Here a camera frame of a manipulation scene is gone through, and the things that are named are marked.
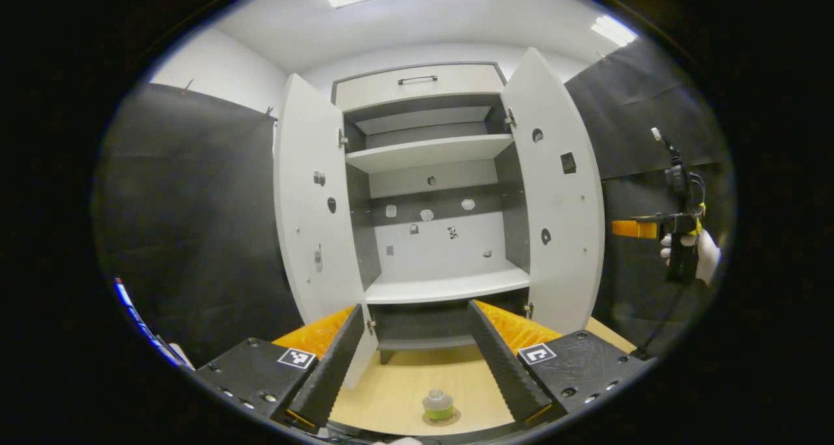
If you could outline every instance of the cabinet door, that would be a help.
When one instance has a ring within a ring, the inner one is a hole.
[[[501,101],[515,118],[530,218],[533,320],[561,334],[584,329],[605,243],[602,186],[588,132],[571,95],[533,48]]]
[[[297,74],[290,75],[275,140],[275,222],[289,285],[307,324],[356,303],[363,303],[369,319],[340,128],[342,112]],[[323,185],[315,173],[324,176]],[[345,377],[347,388],[354,388],[376,347],[376,336],[366,330]]]

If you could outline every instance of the black fabric backdrop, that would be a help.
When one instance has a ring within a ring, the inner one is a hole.
[[[616,237],[611,220],[677,211],[663,170],[670,154],[650,129],[675,145],[689,171],[706,181],[704,228],[717,244],[736,216],[732,166],[712,110],[674,60],[638,38],[584,69],[566,88],[587,127],[602,178],[605,258],[593,315],[633,344],[646,341],[671,306],[679,285],[665,281],[656,240]],[[696,195],[700,188],[695,186]],[[669,323],[649,353],[667,352],[714,287],[696,280],[683,289]]]
[[[102,269],[196,367],[245,337],[303,324],[275,227],[273,124],[219,98],[142,85],[102,142],[93,188]]]

